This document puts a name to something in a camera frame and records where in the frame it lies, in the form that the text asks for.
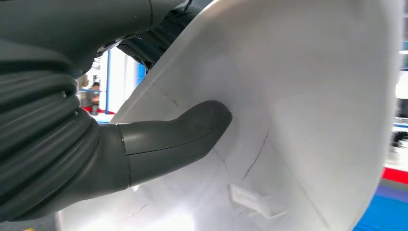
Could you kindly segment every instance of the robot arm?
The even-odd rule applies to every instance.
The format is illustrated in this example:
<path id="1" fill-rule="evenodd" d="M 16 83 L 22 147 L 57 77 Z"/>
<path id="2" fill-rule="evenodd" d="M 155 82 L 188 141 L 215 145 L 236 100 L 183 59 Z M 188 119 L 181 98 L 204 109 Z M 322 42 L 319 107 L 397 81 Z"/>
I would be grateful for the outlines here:
<path id="1" fill-rule="evenodd" d="M 232 120 L 201 103 L 172 121 L 98 125 L 72 76 L 98 48 L 159 23 L 182 0 L 0 2 L 0 222 L 38 218 L 204 157 Z"/>

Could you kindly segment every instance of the blue frame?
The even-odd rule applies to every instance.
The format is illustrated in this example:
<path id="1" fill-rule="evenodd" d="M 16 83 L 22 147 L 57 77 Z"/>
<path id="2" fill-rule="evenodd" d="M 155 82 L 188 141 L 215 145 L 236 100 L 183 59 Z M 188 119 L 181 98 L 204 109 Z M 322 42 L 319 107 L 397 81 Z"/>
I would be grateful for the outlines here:
<path id="1" fill-rule="evenodd" d="M 111 51 L 108 51 L 108 68 L 106 73 L 106 100 L 105 100 L 105 114 L 109 114 L 109 81 L 111 76 Z"/>
<path id="2" fill-rule="evenodd" d="M 397 127 L 397 128 L 408 128 L 408 124 L 394 124 L 394 127 Z"/>
<path id="3" fill-rule="evenodd" d="M 79 92 L 103 92 L 101 90 L 92 90 L 92 89 L 79 89 Z"/>
<path id="4" fill-rule="evenodd" d="M 143 66 L 143 64 L 136 62 L 136 70 L 138 71 L 135 76 L 136 77 L 135 83 L 137 87 L 146 76 L 146 68 Z"/>

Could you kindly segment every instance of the person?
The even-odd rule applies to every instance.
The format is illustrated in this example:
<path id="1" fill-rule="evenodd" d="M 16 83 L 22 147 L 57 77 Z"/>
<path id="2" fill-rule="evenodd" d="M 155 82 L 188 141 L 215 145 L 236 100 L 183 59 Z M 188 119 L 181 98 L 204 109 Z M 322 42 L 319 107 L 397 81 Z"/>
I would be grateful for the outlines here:
<path id="1" fill-rule="evenodd" d="M 78 87 L 76 88 L 77 90 L 76 93 L 77 93 L 78 98 L 81 100 L 81 105 L 82 105 L 82 102 L 84 101 L 83 99 L 86 97 L 85 95 L 86 92 L 80 92 L 79 90 L 88 89 L 89 80 L 87 80 L 86 78 L 87 76 L 83 75 L 82 77 L 77 79 Z"/>
<path id="2" fill-rule="evenodd" d="M 90 90 L 99 90 L 100 85 L 98 82 L 92 84 Z M 93 91 L 85 92 L 85 97 L 81 99 L 81 107 L 91 107 L 92 110 L 94 108 L 99 108 L 99 93 Z"/>

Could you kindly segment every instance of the white plastic tab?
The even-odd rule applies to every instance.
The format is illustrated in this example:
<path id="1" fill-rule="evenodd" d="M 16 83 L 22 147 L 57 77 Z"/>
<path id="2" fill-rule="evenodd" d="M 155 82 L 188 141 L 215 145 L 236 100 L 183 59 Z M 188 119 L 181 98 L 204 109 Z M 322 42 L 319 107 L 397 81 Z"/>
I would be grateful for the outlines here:
<path id="1" fill-rule="evenodd" d="M 229 193 L 233 202 L 256 211 L 249 213 L 249 216 L 259 213 L 267 219 L 272 219 L 286 213 L 277 203 L 273 202 L 271 196 L 262 197 L 233 184 L 229 185 Z"/>

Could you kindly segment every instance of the white plastic panel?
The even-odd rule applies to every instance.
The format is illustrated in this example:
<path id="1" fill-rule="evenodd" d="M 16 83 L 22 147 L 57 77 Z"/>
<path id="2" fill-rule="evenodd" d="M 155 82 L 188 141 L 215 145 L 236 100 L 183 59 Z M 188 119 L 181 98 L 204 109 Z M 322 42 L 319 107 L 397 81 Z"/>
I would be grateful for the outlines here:
<path id="1" fill-rule="evenodd" d="M 402 10 L 396 0 L 215 1 L 112 122 L 170 120 L 218 100 L 234 116 L 226 134 L 190 166 L 65 209 L 63 231 L 351 230 L 392 129 Z M 230 184 L 286 213 L 254 215 Z"/>

